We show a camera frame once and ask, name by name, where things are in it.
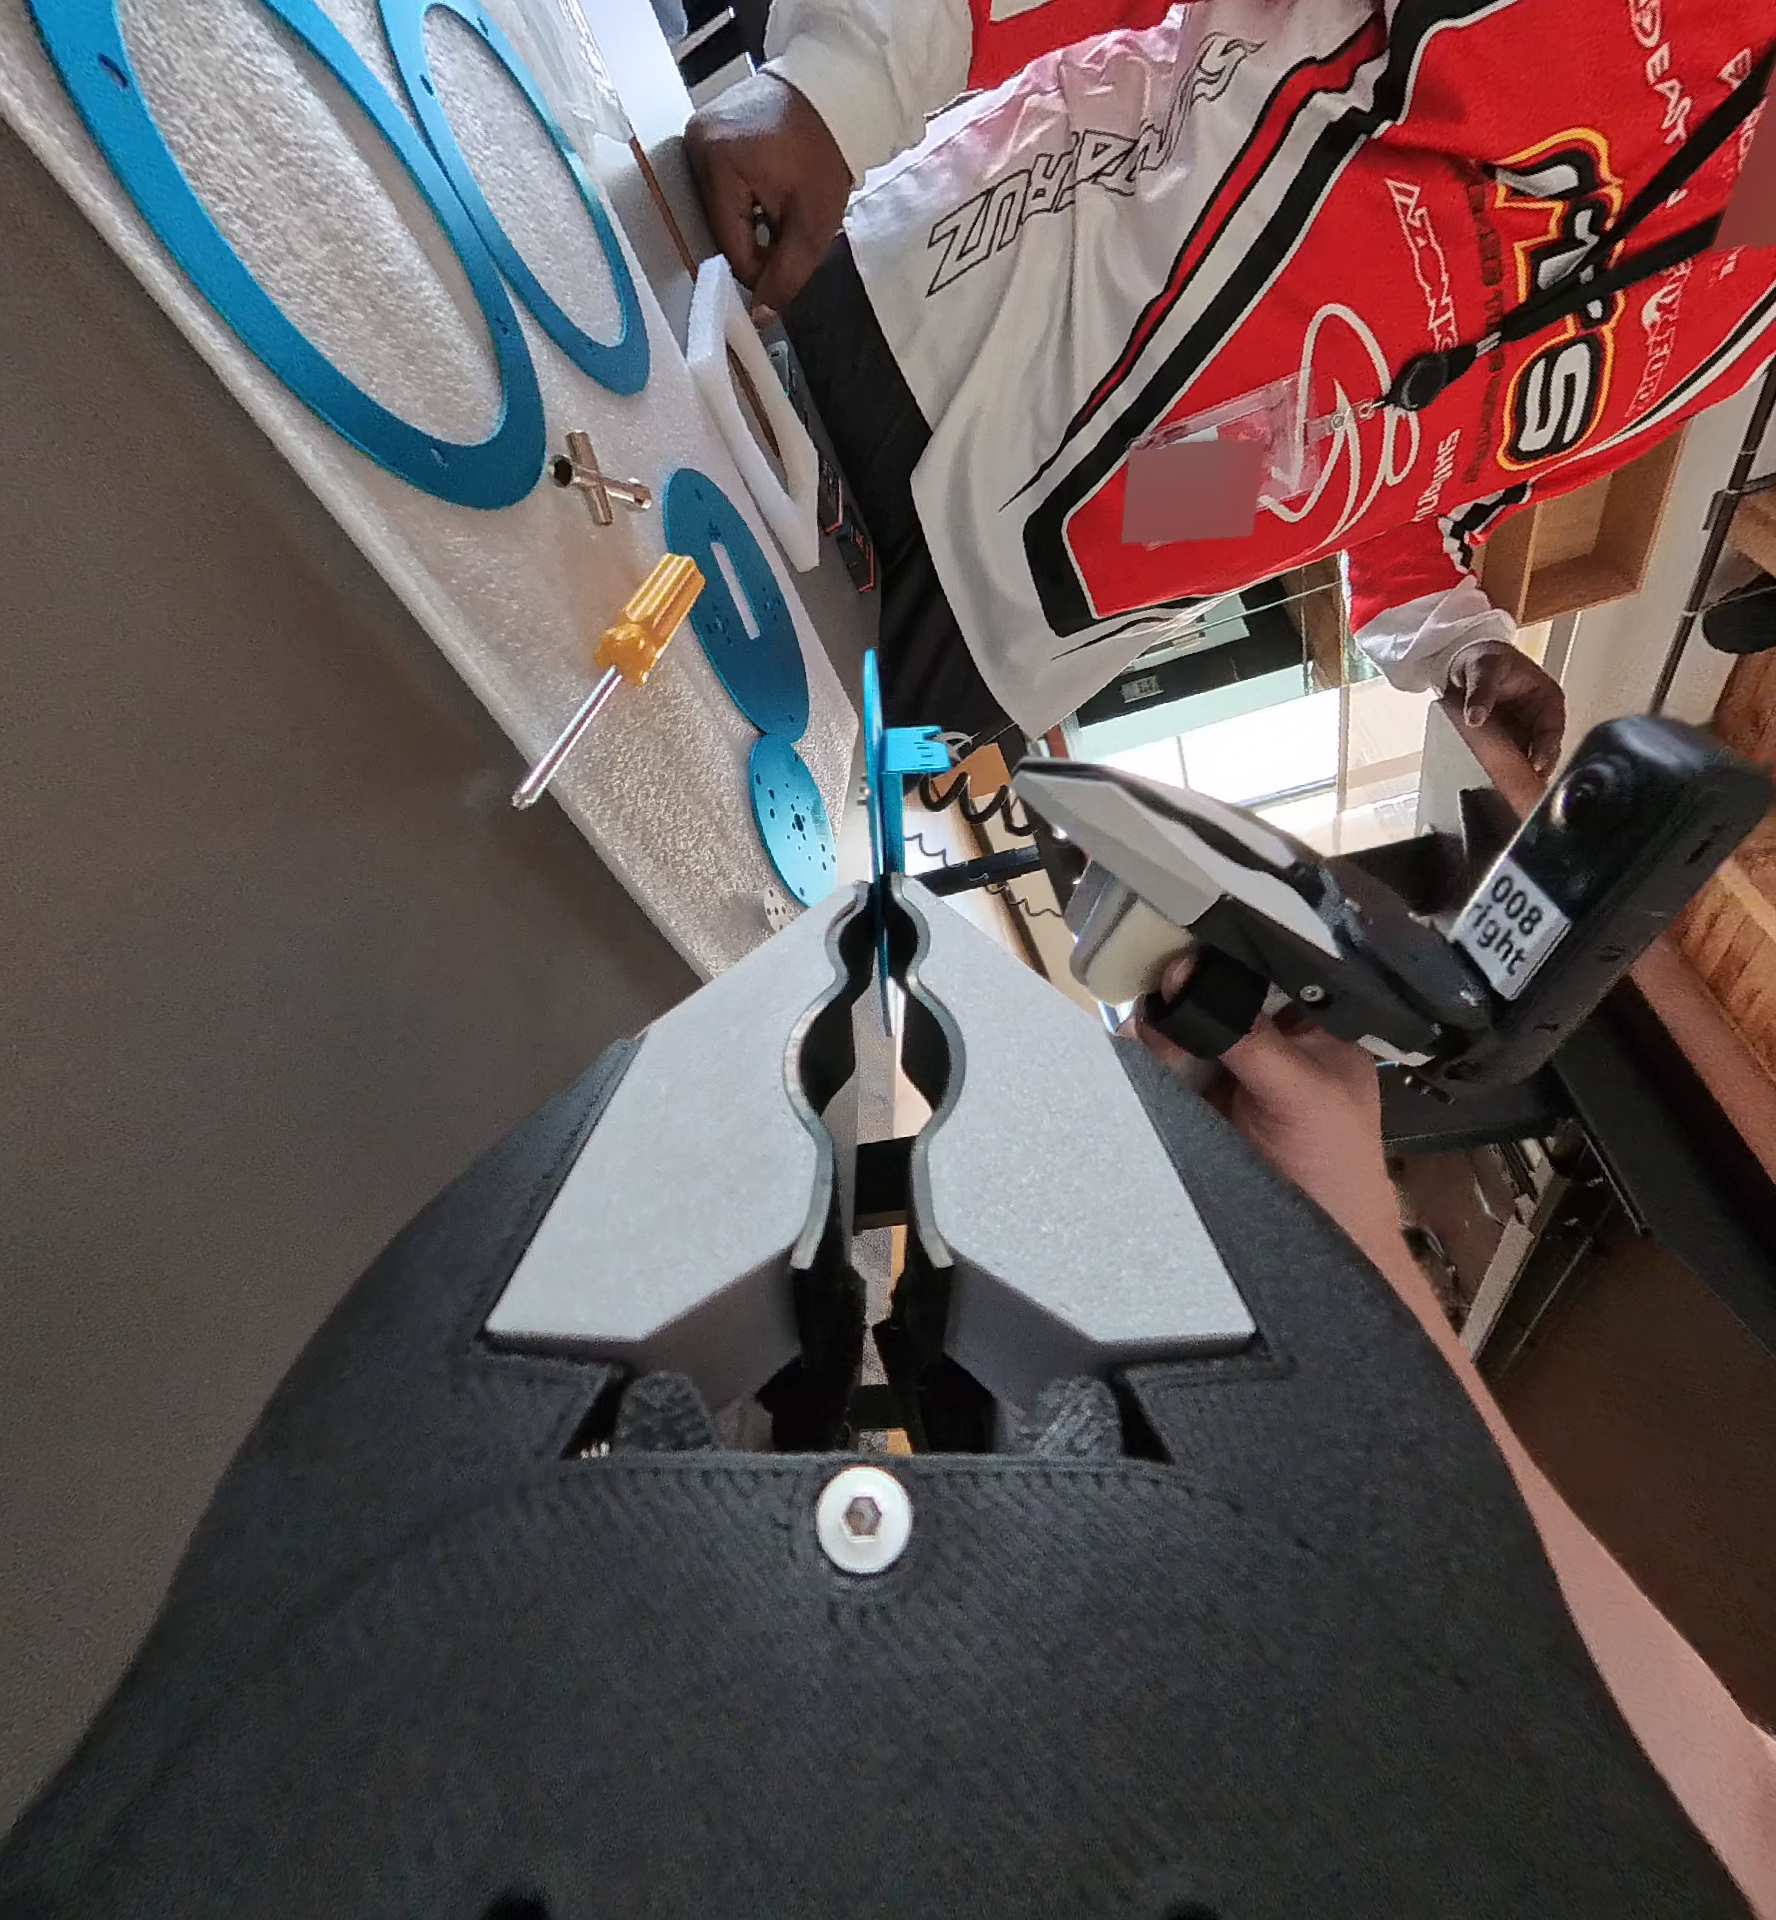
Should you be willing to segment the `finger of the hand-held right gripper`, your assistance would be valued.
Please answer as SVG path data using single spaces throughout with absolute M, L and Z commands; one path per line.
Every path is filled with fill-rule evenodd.
M 1029 759 L 1012 774 L 1023 804 L 1093 857 L 1140 862 L 1289 862 L 1291 841 L 1256 813 L 1103 762 Z
M 1166 967 L 1211 939 L 1220 904 L 1238 934 L 1286 941 L 1294 965 L 1340 962 L 1336 890 L 1318 854 L 1258 815 L 1163 782 L 1048 782 L 1044 823 L 1088 857 L 1093 883 L 1071 973 L 1099 1002 L 1155 992 Z

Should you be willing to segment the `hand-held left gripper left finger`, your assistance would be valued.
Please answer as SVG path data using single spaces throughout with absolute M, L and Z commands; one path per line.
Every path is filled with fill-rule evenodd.
M 642 1032 L 486 1317 L 493 1351 L 762 1405 L 786 1452 L 853 1441 L 874 934 L 871 888 L 839 888 Z

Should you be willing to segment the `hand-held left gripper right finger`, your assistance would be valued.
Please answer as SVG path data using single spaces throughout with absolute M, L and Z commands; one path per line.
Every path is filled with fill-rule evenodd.
M 1261 1330 L 1097 1017 L 897 876 L 907 1146 L 897 1396 L 920 1452 L 993 1452 L 1061 1380 L 1251 1352 Z

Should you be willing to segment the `small blue perforated disc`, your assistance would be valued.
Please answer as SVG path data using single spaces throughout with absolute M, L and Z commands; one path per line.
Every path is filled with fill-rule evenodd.
M 756 736 L 748 801 L 782 892 L 804 908 L 823 902 L 836 888 L 836 836 L 823 788 L 790 741 L 775 733 Z
M 898 995 L 893 961 L 890 876 L 904 870 L 904 777 L 893 766 L 890 731 L 885 718 L 879 653 L 868 649 L 861 660 L 861 748 L 865 815 L 871 849 L 868 907 L 874 946 L 874 983 L 880 1026 L 897 1039 Z

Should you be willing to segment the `yellow-handled screwdriver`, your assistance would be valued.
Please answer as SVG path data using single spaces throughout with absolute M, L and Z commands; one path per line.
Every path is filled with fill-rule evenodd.
M 516 811 L 540 804 L 564 762 L 584 743 L 620 689 L 646 685 L 701 601 L 702 588 L 704 575 L 693 556 L 669 553 L 660 559 L 598 636 L 592 653 L 594 685 L 515 788 Z

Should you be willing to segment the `metal cross wrench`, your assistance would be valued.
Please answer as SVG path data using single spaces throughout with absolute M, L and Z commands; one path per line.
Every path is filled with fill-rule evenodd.
M 589 433 L 569 430 L 564 451 L 549 463 L 549 479 L 564 492 L 580 497 L 596 526 L 616 526 L 618 515 L 646 515 L 656 507 L 656 492 L 636 480 L 603 470 Z

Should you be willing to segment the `person's right forearm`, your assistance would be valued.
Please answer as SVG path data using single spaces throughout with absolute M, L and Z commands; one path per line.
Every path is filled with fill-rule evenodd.
M 1530 1460 L 1409 1253 L 1378 1124 L 1364 1148 L 1264 1144 L 1261 1157 L 1367 1255 L 1445 1357 L 1524 1496 L 1580 1642 L 1645 1758 L 1753 1913 L 1776 1918 L 1776 1738 L 1746 1719 Z

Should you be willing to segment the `dark desk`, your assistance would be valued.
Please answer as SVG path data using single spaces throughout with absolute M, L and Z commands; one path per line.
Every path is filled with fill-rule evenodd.
M 0 4 L 0 1839 L 348 1285 L 768 937 L 693 636 L 510 804 L 656 555 L 328 430 Z

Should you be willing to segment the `person's right hand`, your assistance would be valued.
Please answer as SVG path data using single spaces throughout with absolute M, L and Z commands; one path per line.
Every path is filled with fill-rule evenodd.
M 1378 1067 L 1357 1045 L 1286 1002 L 1262 1013 L 1216 1062 L 1189 1055 L 1152 1026 L 1142 999 L 1135 1039 L 1227 1119 L 1289 1184 L 1358 1240 L 1403 1225 L 1382 1132 Z

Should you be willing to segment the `large blue slotted disc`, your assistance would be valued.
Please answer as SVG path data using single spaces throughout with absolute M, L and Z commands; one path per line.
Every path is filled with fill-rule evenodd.
M 756 530 L 722 487 L 693 466 L 669 475 L 660 517 L 666 551 L 702 575 L 689 623 L 725 693 L 756 733 L 799 744 L 812 713 L 808 673 Z

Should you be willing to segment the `clear badge holder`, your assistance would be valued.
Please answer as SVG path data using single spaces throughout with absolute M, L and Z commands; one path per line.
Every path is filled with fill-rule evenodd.
M 1286 376 L 1163 423 L 1126 459 L 1123 544 L 1251 539 L 1264 511 L 1310 492 L 1346 420 L 1312 414 L 1298 378 Z

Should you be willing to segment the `white foam sheet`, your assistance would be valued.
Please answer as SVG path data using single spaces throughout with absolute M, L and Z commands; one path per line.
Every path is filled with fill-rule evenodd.
M 594 646 L 669 553 L 699 468 L 756 530 L 800 636 L 795 743 L 872 876 L 847 582 L 793 571 L 687 365 L 706 242 L 653 4 L 582 4 L 635 146 L 579 155 L 496 4 L 0 3 L 0 114 L 271 437 L 516 753 L 538 762 Z M 596 526 L 549 479 L 571 430 L 656 492 Z M 760 733 L 689 618 L 546 801 L 702 978 L 770 933 Z

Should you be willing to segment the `white foam frame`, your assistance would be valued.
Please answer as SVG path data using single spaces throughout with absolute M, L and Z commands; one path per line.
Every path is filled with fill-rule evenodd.
M 796 572 L 823 559 L 818 521 L 818 446 L 781 391 L 766 346 L 740 298 L 732 264 L 715 252 L 701 261 L 689 311 L 687 366 L 729 445 L 732 463 L 764 526 Z M 739 372 L 779 446 L 775 465 L 739 400 Z

